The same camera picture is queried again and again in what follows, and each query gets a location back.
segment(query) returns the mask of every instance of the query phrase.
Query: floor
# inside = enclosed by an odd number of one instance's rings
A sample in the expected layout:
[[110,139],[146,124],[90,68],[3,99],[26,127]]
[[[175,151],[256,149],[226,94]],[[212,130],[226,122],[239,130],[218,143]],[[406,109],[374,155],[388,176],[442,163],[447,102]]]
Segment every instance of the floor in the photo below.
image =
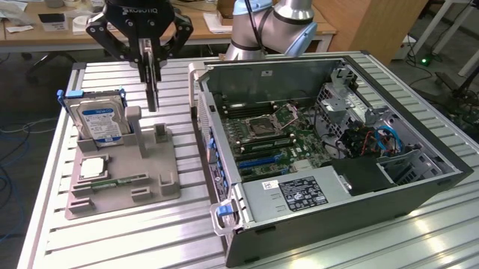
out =
[[[431,17],[419,20],[411,30],[411,35],[419,37],[424,31]],[[423,50],[419,52],[420,58],[428,52],[428,46],[438,38],[440,32],[447,28],[446,24],[440,24],[430,37]],[[464,78],[456,75],[462,66],[474,55],[479,48],[479,40],[468,37],[466,34],[458,32],[454,39],[450,41],[443,50],[443,62],[434,62],[427,68],[431,72],[442,71],[451,75],[452,79],[462,83]],[[215,47],[218,52],[224,52],[226,46]],[[207,50],[202,52],[198,47],[190,47],[183,52],[183,56],[199,57],[207,55]],[[26,70],[32,64],[34,60],[42,57],[42,53],[34,54],[34,59],[26,61],[19,54],[12,54],[8,61],[0,65],[0,128],[11,123],[27,123],[42,118],[55,117],[59,113],[60,106],[56,103],[55,93],[59,89],[64,89],[70,78],[71,64],[64,59],[56,59],[56,62],[43,68],[36,74],[39,77],[39,84],[31,85],[23,76]],[[72,52],[72,56],[79,62],[100,62],[112,61],[111,57],[106,57],[102,50]],[[410,83],[414,80],[427,76],[427,73],[411,66],[403,61],[394,61],[390,64],[390,69],[398,74],[399,78]],[[415,84],[419,89],[435,92],[438,86],[434,84],[435,78],[423,80]],[[479,89],[479,78],[474,82],[472,90]],[[46,122],[35,125],[35,131],[50,129],[55,126],[54,122]],[[23,137],[23,132],[12,134],[15,137]],[[30,150],[26,156],[14,165],[7,167],[10,176],[16,182],[20,201],[24,208],[24,222],[20,228],[15,231],[14,236],[0,242],[0,268],[16,268],[18,259],[22,252],[23,240],[27,232],[30,216],[35,205],[36,193],[39,190],[44,164],[48,157],[54,132],[31,134],[28,139]],[[0,136],[0,158],[16,146],[16,143]],[[6,192],[0,192],[0,205],[6,199]],[[15,199],[0,209],[0,238],[16,226],[22,214]]]

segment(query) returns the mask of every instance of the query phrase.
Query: cardboard box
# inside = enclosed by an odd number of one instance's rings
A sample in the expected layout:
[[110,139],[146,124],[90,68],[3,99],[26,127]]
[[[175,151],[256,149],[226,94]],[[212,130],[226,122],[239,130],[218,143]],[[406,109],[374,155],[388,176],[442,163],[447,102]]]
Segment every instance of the cardboard box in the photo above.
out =
[[218,20],[224,26],[232,25],[232,10],[235,8],[235,0],[218,0],[216,10],[218,10]]

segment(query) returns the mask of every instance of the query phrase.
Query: desk leg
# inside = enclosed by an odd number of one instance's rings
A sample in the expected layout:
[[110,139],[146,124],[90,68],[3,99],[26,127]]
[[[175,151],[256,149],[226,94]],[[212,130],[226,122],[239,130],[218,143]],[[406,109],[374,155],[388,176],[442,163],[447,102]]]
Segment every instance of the desk leg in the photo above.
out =
[[479,63],[479,50],[476,54],[474,54],[467,64],[464,65],[463,69],[459,71],[458,75],[460,75],[462,77],[467,76],[468,73],[471,72],[471,69],[475,67],[478,63]]
[[320,35],[316,52],[327,52],[332,40],[332,35]]
[[467,16],[471,14],[471,11],[475,10],[475,7],[468,7],[464,12],[460,14],[460,16],[456,19],[456,22],[454,23],[454,25],[451,26],[451,28],[448,29],[443,39],[440,40],[440,42],[438,43],[438,45],[434,48],[432,53],[434,54],[439,54],[440,50],[443,49],[443,47],[446,46],[447,42],[450,41],[454,33],[456,32],[459,26],[463,24]]
[[420,50],[422,46],[424,45],[424,42],[426,42],[428,36],[431,35],[432,30],[438,26],[440,19],[444,17],[444,14],[446,14],[447,10],[450,9],[451,5],[452,5],[452,1],[446,0],[446,2],[443,4],[443,7],[440,8],[438,14],[435,15],[431,23],[427,26],[427,29],[426,29],[424,33],[420,36],[420,39],[418,40],[418,42],[416,42],[416,44],[414,46],[412,51],[414,51],[415,54],[418,54],[418,51]]

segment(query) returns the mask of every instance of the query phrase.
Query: wooden desk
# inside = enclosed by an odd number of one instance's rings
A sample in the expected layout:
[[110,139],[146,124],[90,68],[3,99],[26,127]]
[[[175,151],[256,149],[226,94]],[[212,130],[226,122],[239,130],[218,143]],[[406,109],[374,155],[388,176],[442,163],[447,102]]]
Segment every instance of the wooden desk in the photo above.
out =
[[[230,43],[231,34],[214,34],[210,32],[207,24],[203,19],[203,11],[195,10],[200,8],[215,12],[215,5],[207,3],[190,3],[186,6],[178,6],[183,14],[190,16],[195,31],[187,41],[187,45],[199,44],[227,44]],[[0,52],[50,52],[64,50],[82,50],[82,49],[99,49],[100,45],[90,37],[90,35],[74,35],[72,31],[56,31],[44,32],[42,22],[38,14],[42,13],[62,13],[74,8],[48,8],[43,2],[30,2],[26,13],[36,21],[35,29],[20,33],[6,33],[6,40],[0,39]],[[332,35],[336,33],[336,29],[327,23],[318,9],[315,9],[315,21],[318,22],[318,32],[315,40],[320,40],[318,50],[326,52]],[[6,22],[6,27],[12,26],[11,22]],[[170,26],[166,31],[162,40],[168,40],[174,34],[175,27]],[[114,32],[122,40],[126,40],[124,36],[119,32]]]

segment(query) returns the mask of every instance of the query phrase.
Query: aluminum extrusion table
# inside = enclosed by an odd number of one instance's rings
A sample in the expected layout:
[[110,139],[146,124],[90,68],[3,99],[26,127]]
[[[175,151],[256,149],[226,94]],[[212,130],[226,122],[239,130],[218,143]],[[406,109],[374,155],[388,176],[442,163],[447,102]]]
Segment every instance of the aluminum extrusion table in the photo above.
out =
[[[370,55],[348,54],[466,163],[478,169],[478,144]],[[306,57],[318,55],[324,54],[307,54]],[[187,66],[191,61],[204,59],[168,62],[159,83],[162,107],[155,113],[148,112],[138,71],[128,63],[91,63],[86,69],[74,70],[70,90],[100,91],[122,85],[127,90],[128,105],[143,108],[143,128],[166,123],[174,130],[182,197],[67,220],[64,209],[78,132],[63,110],[23,246],[20,269],[224,267],[223,246],[212,231],[210,198],[188,114]],[[380,106],[380,98],[362,81],[359,86],[359,92],[372,106]],[[475,171],[410,215],[240,268],[476,267],[478,208],[479,172]]]

